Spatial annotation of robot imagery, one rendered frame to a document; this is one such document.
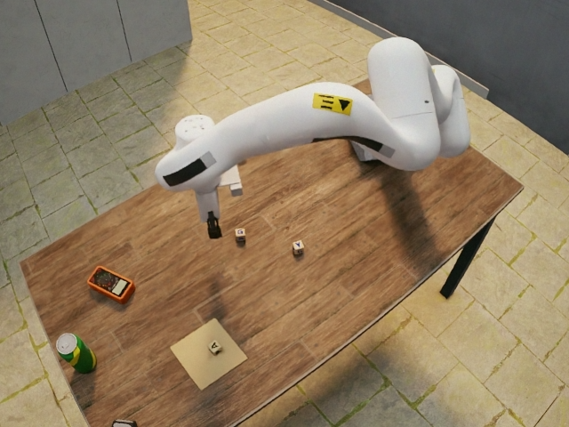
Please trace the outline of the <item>beige square mat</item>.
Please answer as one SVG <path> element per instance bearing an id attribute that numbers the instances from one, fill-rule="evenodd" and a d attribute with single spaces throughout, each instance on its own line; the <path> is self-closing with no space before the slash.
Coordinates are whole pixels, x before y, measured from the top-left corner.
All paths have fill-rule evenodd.
<path id="1" fill-rule="evenodd" d="M 216 356 L 207 346 L 214 340 L 222 348 Z M 170 348 L 201 391 L 248 359 L 216 318 Z"/>

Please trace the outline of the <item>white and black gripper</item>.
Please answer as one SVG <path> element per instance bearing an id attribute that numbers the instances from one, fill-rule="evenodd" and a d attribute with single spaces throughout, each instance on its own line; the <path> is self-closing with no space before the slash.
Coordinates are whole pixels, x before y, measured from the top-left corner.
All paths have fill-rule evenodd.
<path id="1" fill-rule="evenodd" d="M 218 205 L 219 197 L 217 188 L 214 187 L 209 190 L 195 190 L 195 194 L 201 222 L 207 222 L 208 230 L 211 231 L 208 231 L 209 238 L 221 238 L 222 234 L 218 222 L 220 219 L 220 206 Z M 216 226 L 215 221 L 217 223 Z"/>

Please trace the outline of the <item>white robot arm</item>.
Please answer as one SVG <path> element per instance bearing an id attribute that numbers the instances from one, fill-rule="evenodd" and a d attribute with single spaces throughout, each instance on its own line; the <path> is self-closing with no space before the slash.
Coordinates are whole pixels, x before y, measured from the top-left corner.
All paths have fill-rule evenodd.
<path id="1" fill-rule="evenodd" d="M 469 119 L 452 68 L 431 66 L 414 41 L 392 37 L 371 49 L 367 71 L 374 102 L 354 87 L 325 82 L 279 94 L 217 125 L 204 115 L 183 118 L 175 127 L 174 149 L 156 166 L 157 182 L 173 192 L 229 186 L 232 197 L 242 196 L 235 165 L 331 139 L 353 141 L 406 171 L 465 152 Z"/>

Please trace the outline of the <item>green and yellow drink can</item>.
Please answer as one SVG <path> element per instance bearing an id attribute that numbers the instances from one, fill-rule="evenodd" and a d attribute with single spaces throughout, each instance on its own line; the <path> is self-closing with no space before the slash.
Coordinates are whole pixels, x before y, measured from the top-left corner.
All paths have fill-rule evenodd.
<path id="1" fill-rule="evenodd" d="M 91 371 L 96 364 L 94 352 L 76 334 L 63 334 L 57 341 L 57 350 L 80 373 Z"/>

